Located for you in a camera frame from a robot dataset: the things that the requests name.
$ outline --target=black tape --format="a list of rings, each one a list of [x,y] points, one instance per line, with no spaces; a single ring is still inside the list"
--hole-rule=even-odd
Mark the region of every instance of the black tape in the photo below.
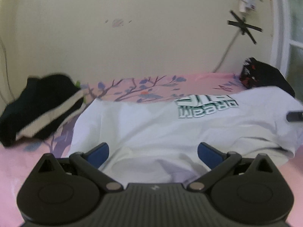
[[[245,19],[240,19],[240,17],[237,16],[234,11],[230,10],[230,13],[237,20],[237,22],[228,20],[227,24],[239,27],[241,29],[242,35],[244,35],[246,33],[250,37],[252,42],[254,44],[257,44],[257,41],[254,39],[254,37],[252,36],[252,34],[250,33],[250,31],[247,28],[251,28],[251,29],[259,31],[259,32],[262,32],[263,30],[259,27],[246,24]]]

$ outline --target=wall stain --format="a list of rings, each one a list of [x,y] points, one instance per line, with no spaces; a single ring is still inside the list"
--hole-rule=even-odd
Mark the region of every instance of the wall stain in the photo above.
[[[120,27],[123,26],[123,23],[124,23],[123,19],[114,19],[112,26],[113,28]]]

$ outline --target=white cable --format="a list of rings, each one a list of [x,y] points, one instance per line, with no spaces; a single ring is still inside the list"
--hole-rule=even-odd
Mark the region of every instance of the white cable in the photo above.
[[[231,46],[234,44],[234,42],[236,41],[237,37],[239,36],[241,32],[241,29],[239,29],[236,34],[234,35],[233,39],[231,40],[231,42],[229,43],[227,49],[225,50],[223,57],[221,58],[220,62],[218,63],[217,67],[212,71],[213,73],[217,72],[219,70],[219,68],[222,66]]]

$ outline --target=cable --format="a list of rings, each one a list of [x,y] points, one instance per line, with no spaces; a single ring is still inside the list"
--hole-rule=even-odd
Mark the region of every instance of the cable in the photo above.
[[[226,56],[227,56],[227,54],[228,54],[228,52],[229,52],[231,46],[234,44],[234,41],[235,41],[235,40],[237,39],[237,37],[239,36],[240,32],[241,32],[241,29],[239,29],[239,30],[237,31],[237,33],[234,35],[233,39],[231,40],[231,42],[229,43],[227,49],[225,50],[222,59],[221,59],[220,62],[218,63],[217,67],[212,71],[213,73],[217,72],[217,71],[219,70],[219,68],[221,67],[221,65],[223,64],[223,62],[224,62],[224,60],[225,60],[225,58],[226,58]]]
[[[1,96],[2,100],[4,101],[4,103],[7,105],[8,102],[5,100],[5,98],[4,98],[4,96],[3,96],[2,92],[1,92],[1,90],[0,90],[0,96]]]
[[[12,92],[12,90],[11,90],[11,86],[10,86],[10,84],[9,84],[9,74],[8,74],[8,71],[7,71],[7,55],[6,55],[6,48],[5,48],[5,45],[4,45],[4,43],[3,43],[1,37],[0,37],[0,44],[1,44],[2,50],[3,50],[3,52],[4,52],[7,85],[8,85],[8,87],[9,87],[9,92],[11,93],[11,96],[13,97],[14,100],[16,100],[15,97],[14,97],[14,94],[13,94],[13,92]]]

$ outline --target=glass pane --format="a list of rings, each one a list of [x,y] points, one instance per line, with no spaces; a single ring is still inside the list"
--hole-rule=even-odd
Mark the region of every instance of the glass pane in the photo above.
[[[291,20],[291,39],[303,43],[303,0],[288,0]]]
[[[296,99],[303,102],[303,50],[291,46],[287,81],[296,93]]]

